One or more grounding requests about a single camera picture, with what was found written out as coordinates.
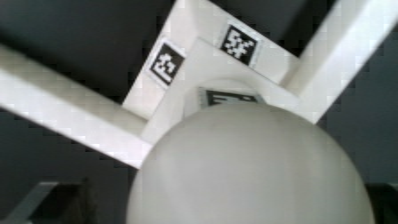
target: white cylinder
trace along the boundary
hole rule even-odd
[[[372,224],[363,180],[322,129],[222,105],[164,136],[134,183],[130,224]]]

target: white panel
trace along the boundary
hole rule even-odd
[[[144,120],[6,47],[0,106],[128,165],[141,166],[151,149],[139,137]]]
[[[299,63],[295,56],[208,0],[178,0],[135,85],[123,103],[123,107],[146,119],[153,116],[166,94],[164,88],[148,77],[148,67],[151,66],[159,44],[166,38],[187,55],[191,55],[198,38],[215,48],[221,48],[230,25],[235,25],[246,31],[260,43],[251,63],[253,69],[276,83],[281,83],[285,80]]]
[[[301,98],[294,113],[313,123],[363,68],[397,19],[397,0],[343,0],[334,5],[286,82],[286,89]]]
[[[260,93],[267,103],[292,108],[297,97],[214,46],[198,39],[191,56],[148,122],[143,138],[153,144],[183,119],[187,94],[210,80],[230,79]]]

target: dark background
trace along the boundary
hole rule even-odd
[[[214,2],[299,56],[333,1]],[[0,0],[0,41],[123,102],[171,6],[169,0]],[[397,30],[320,121],[368,183],[398,182]],[[0,175],[0,219],[38,181],[89,177],[100,221],[125,223],[135,169],[6,111]]]

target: black object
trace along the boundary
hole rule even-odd
[[[91,196],[91,184],[61,184],[31,216],[34,224],[96,224],[96,206]]]
[[[208,106],[217,104],[260,103],[254,96],[207,90]]]
[[[251,65],[256,46],[258,41],[246,34],[246,32],[242,32],[242,30],[231,25],[221,49],[247,65]]]
[[[398,191],[388,184],[368,184],[377,224],[398,223]]]
[[[182,64],[183,56],[171,48],[171,46],[164,43],[157,59],[151,64],[151,71],[167,86],[171,85]]]

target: white beam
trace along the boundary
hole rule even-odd
[[[2,46],[0,107],[128,165],[141,167],[151,149],[139,137],[146,121]]]
[[[398,20],[397,0],[338,1],[285,83],[301,98],[292,112],[313,123],[356,77]]]

